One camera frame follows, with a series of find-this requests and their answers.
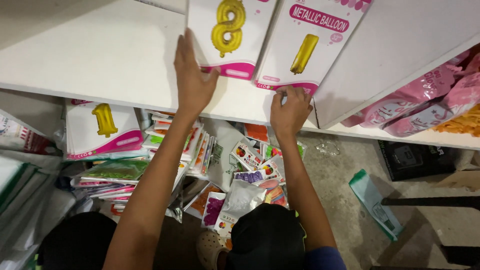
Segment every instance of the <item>left hand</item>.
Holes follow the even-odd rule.
[[[203,79],[193,52],[192,31],[188,28],[185,35],[179,36],[174,65],[179,92],[178,111],[196,118],[210,103],[220,71],[214,69],[207,81]]]

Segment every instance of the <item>black box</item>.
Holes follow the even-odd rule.
[[[390,180],[455,172],[455,148],[378,140]]]

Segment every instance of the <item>person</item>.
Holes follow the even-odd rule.
[[[110,233],[107,235],[112,235],[114,230],[109,244],[103,241],[96,245],[98,257],[106,254],[105,270],[152,268],[185,140],[214,94],[220,72],[214,69],[204,80],[195,60],[189,29],[178,38],[174,65],[179,106],[168,134],[136,186],[116,228],[115,225],[101,226],[98,223],[90,225],[97,231],[108,227]],[[197,253],[206,269],[346,269],[325,211],[303,165],[295,137],[312,111],[311,99],[303,88],[287,86],[277,91],[271,105],[270,123],[282,149],[288,203],[292,210],[280,205],[261,204],[241,217],[232,228],[231,251],[225,248],[218,234],[202,233],[197,241]],[[94,214],[90,214],[90,218],[98,219]],[[69,226],[75,224],[80,222],[70,222]],[[42,255],[39,257],[44,269],[55,268],[45,266],[54,265],[52,261],[58,260],[58,254],[62,254],[66,262],[55,265],[63,269],[67,269],[72,260],[88,261],[91,254],[81,259],[69,258],[66,254],[73,253],[70,248],[75,245],[60,244],[63,238],[58,231],[54,229],[40,247]],[[88,236],[79,233],[72,237],[85,241]],[[48,252],[49,247],[55,251]],[[88,250],[85,245],[82,247],[82,250]]]

